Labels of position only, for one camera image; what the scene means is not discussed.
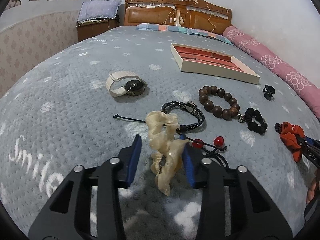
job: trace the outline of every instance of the wooden cabinet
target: wooden cabinet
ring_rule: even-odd
[[[99,22],[87,21],[81,25],[77,24],[78,41],[83,41],[92,38],[108,30],[119,26],[117,19],[105,19]]]

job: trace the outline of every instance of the red bead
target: red bead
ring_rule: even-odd
[[[213,144],[215,147],[222,147],[224,144],[224,139],[222,136],[218,136],[214,139]]]
[[[200,139],[194,139],[192,142],[192,146],[194,148],[202,148],[204,146],[204,143]]]

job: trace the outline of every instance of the wooden bead bracelet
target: wooden bead bracelet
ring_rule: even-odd
[[[208,95],[217,94],[219,97],[224,98],[229,102],[231,108],[225,108],[222,110],[220,106],[214,106],[213,102],[209,100]],[[223,88],[217,88],[216,86],[204,86],[199,90],[199,101],[204,105],[204,109],[208,112],[212,110],[215,117],[223,117],[223,119],[228,120],[230,118],[236,117],[240,110],[237,99],[233,98],[230,93],[226,93]]]

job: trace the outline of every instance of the human hand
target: human hand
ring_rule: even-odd
[[[306,200],[306,204],[309,204],[311,202],[311,200],[315,197],[315,191],[317,188],[320,188],[320,182],[319,182],[319,178],[320,178],[320,169],[316,169],[315,171],[315,178],[312,180],[311,182],[311,186],[308,189],[308,193],[307,193],[307,200]]]

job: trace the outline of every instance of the headboard panel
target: headboard panel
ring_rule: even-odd
[[[232,26],[231,9],[204,0],[125,0],[125,9],[125,26],[140,23],[166,24],[217,34],[222,34],[227,27]]]

